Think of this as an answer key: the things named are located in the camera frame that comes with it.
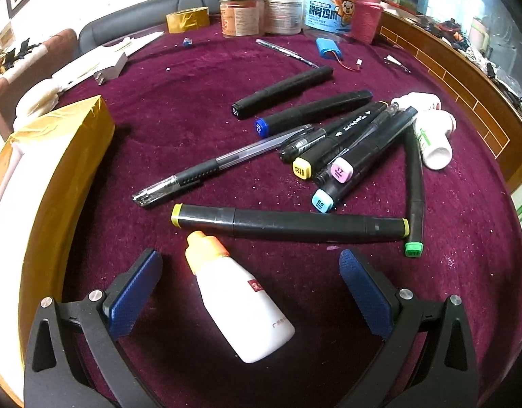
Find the red wire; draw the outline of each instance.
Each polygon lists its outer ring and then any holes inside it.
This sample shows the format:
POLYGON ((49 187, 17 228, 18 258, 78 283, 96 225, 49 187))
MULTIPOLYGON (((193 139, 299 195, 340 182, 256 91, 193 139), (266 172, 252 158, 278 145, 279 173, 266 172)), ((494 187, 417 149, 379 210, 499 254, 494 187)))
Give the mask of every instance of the red wire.
POLYGON ((359 72, 359 65, 357 65, 357 69, 352 69, 351 67, 345 66, 344 63, 343 63, 342 61, 340 61, 340 58, 338 58, 338 55, 336 54, 336 52, 333 51, 333 50, 331 50, 331 52, 333 53, 333 55, 335 56, 336 60, 340 63, 340 65, 341 65, 344 69, 351 70, 352 72, 359 72))

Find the small blue object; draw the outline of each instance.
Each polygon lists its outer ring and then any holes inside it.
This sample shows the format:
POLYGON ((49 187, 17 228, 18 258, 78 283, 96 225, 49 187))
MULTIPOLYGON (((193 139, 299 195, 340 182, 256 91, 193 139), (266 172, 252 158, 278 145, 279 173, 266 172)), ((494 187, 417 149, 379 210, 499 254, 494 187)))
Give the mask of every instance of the small blue object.
POLYGON ((332 53, 334 52, 336 55, 338 55, 338 58, 342 59, 342 52, 332 39, 319 37, 316 39, 316 46, 320 53, 320 57, 331 58, 335 60, 336 58, 332 53))
POLYGON ((387 339, 393 331, 391 305, 350 250, 340 254, 340 275, 373 335, 387 339))
POLYGON ((260 118, 255 121, 255 129, 261 138, 268 138, 270 130, 268 130, 268 124, 264 119, 260 118))
POLYGON ((119 277, 114 281, 121 288, 120 293, 111 299, 107 309, 108 333, 113 340, 128 336, 134 327, 148 297, 157 285, 162 274, 162 257, 155 250, 146 250, 133 266, 124 274, 124 283, 119 277))
POLYGON ((312 197, 312 205, 321 213, 327 213, 333 208, 333 199, 322 189, 318 189, 312 197))

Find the marker with green cap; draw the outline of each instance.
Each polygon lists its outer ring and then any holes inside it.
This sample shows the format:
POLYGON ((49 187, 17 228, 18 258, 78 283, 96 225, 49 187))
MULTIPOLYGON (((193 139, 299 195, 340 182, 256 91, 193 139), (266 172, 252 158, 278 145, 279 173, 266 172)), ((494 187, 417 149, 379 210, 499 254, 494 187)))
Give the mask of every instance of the marker with green cap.
POLYGON ((410 224, 410 234, 404 244, 404 255, 408 258, 419 258, 423 252, 425 193, 420 146, 412 126, 405 132, 404 148, 406 151, 408 221, 410 224))

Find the white bottle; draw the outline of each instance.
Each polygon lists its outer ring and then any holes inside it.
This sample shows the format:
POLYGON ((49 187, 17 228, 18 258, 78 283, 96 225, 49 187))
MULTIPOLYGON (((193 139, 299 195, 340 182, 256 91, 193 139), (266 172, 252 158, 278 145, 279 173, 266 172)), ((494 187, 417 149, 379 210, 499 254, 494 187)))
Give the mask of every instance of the white bottle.
POLYGON ((287 317, 221 242, 203 232, 191 233, 187 242, 185 257, 197 277, 204 306, 244 362, 261 360, 293 337, 287 317))
POLYGON ((456 126, 456 119, 445 110, 428 110, 416 116, 414 132, 428 169, 441 170, 452 161, 453 151, 447 137, 456 126))
POLYGON ((391 103, 397 103, 399 110, 414 107, 418 112, 423 112, 424 110, 440 110, 442 108, 440 98, 433 93, 410 92, 408 95, 395 98, 391 103))

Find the yellow tape roll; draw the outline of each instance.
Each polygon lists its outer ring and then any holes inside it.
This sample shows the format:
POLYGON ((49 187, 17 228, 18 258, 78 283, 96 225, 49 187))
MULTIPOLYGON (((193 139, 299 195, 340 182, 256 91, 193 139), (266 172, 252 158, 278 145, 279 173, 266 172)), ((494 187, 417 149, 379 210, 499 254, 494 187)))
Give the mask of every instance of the yellow tape roll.
POLYGON ((199 29, 210 25, 210 17, 207 7, 196 7, 178 11, 166 16, 168 32, 181 34, 188 30, 199 29))

